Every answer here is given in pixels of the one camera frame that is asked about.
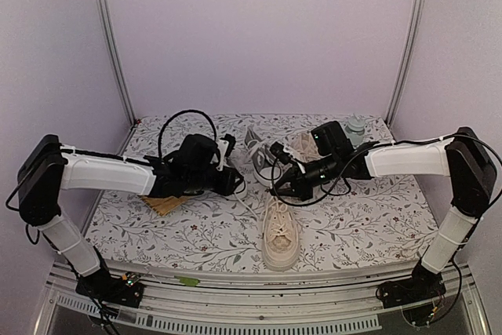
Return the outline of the grey sneaker with white laces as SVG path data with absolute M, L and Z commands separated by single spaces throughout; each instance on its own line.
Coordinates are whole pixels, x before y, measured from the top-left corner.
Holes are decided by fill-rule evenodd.
M 245 177 L 241 173 L 237 173 L 235 178 L 235 189 L 226 197 L 231 201 L 243 200 L 248 194 L 248 185 Z

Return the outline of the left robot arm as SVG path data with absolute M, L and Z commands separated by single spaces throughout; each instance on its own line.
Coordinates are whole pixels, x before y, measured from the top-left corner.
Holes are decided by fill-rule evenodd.
M 37 228 L 86 277 L 85 284 L 100 299 L 111 298 L 116 281 L 104 272 L 106 265 L 59 205 L 62 190 L 90 189 L 128 192 L 164 199 L 200 195 L 206 191 L 228 197 L 244 178 L 227 158 L 233 146 L 228 138 L 212 140 L 191 134 L 179 149 L 167 155 L 142 159 L 82 151 L 46 135 L 17 175 L 14 192 L 18 212 Z

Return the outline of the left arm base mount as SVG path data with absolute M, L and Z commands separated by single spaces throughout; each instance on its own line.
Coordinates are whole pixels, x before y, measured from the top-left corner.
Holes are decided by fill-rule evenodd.
M 114 277 L 108 270 L 100 269 L 89 276 L 79 276 L 75 291 L 94 300 L 138 308 L 145 288 L 140 278 L 133 272 Z

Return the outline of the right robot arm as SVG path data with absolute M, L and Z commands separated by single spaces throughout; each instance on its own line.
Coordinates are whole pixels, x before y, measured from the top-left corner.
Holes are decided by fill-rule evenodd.
M 268 138 L 293 143 L 299 133 L 309 133 L 319 116 L 283 117 L 291 122 L 271 126 Z M 407 263 L 422 256 L 446 215 L 453 196 L 449 177 L 390 175 L 374 180 L 347 179 L 352 189 L 341 197 L 293 209 L 300 232 L 300 253 L 292 271 L 353 270 Z M 501 271 L 501 252 L 494 251 L 488 233 L 495 230 L 481 220 L 478 231 L 457 255 L 472 274 L 486 278 Z

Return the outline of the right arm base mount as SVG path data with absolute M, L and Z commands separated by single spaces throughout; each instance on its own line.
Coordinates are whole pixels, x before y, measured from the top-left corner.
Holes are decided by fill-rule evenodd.
M 445 293 L 442 274 L 427 270 L 419 260 L 410 277 L 381 283 L 376 288 L 375 296 L 384 308 L 394 308 L 440 297 Z

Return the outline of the beige sneaker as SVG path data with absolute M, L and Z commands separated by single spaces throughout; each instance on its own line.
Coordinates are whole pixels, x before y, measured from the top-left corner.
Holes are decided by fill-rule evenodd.
M 284 202 L 268 195 L 261 223 L 265 266 L 271 271 L 289 270 L 300 255 L 300 236 L 293 212 Z
M 309 132 L 295 135 L 291 140 L 290 147 L 298 153 L 302 162 L 313 162 L 321 158 L 317 145 Z

